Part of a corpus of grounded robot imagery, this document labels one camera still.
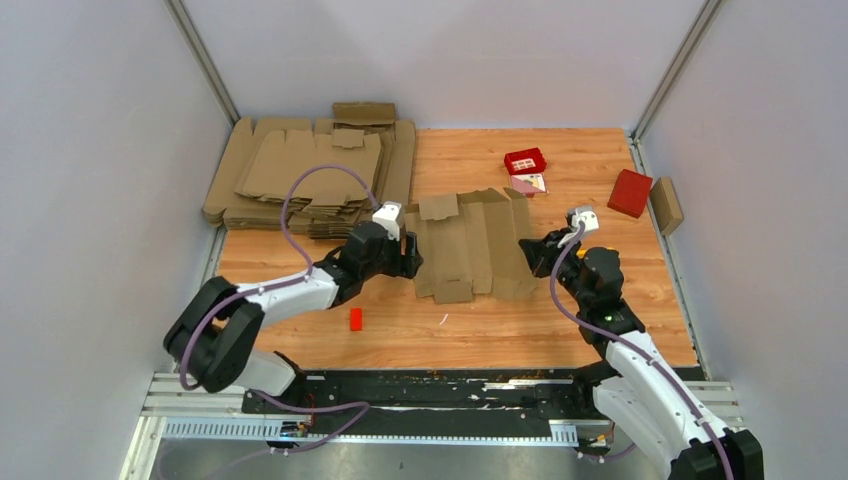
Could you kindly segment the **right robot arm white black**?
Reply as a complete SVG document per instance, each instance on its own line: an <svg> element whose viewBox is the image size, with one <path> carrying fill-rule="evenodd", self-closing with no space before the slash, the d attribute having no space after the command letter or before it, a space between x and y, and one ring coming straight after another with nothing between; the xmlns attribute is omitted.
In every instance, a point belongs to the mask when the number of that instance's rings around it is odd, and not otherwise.
<svg viewBox="0 0 848 480"><path fill-rule="evenodd" d="M623 298L619 253L578 252L583 226L521 239L531 273L549 281L555 306L600 355L571 390L584 417L607 417L665 479L762 479L763 449L733 430L685 385Z"/></svg>

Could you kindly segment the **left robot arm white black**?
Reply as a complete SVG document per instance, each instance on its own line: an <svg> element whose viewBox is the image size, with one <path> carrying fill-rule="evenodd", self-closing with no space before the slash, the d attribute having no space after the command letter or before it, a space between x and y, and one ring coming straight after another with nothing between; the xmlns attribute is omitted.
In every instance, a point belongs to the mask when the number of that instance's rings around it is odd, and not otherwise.
<svg viewBox="0 0 848 480"><path fill-rule="evenodd" d="M232 385L267 394L283 413L306 400L299 368L280 353L256 348L259 332L307 312L329 310L359 295L377 275L412 279L423 263L415 233L391 237L382 225L357 225L346 242L311 270L255 284L207 280L163 339L183 375L209 393Z"/></svg>

